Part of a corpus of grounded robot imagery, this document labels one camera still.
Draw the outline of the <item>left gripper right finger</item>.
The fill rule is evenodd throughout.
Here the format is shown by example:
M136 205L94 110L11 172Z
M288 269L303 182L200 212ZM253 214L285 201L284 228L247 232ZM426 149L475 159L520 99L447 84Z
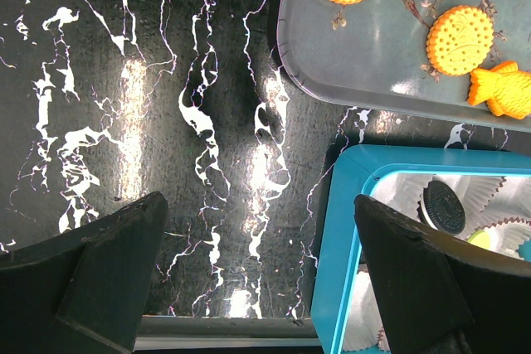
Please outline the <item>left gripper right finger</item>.
M359 195L355 221L393 353L528 353L530 264Z

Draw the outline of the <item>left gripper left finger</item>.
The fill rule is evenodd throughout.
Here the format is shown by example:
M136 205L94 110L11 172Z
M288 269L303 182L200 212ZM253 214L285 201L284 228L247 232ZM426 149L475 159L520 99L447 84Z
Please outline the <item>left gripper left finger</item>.
M1 255L3 353L131 353L168 202L153 192Z

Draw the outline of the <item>black sandwich cookie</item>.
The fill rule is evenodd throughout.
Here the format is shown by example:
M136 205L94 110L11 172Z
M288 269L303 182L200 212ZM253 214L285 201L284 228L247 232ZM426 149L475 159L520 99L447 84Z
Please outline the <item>black sandwich cookie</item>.
M419 204L421 223L449 235L459 235L465 229L465 209L446 183L430 181L422 191Z

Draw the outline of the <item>green round cookie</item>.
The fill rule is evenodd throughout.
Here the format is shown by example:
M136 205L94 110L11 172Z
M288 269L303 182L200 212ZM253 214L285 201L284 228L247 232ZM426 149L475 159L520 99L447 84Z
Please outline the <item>green round cookie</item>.
M477 246L484 250L491 249L491 237L490 233L485 230L478 230L474 232L468 239L467 242L471 245Z

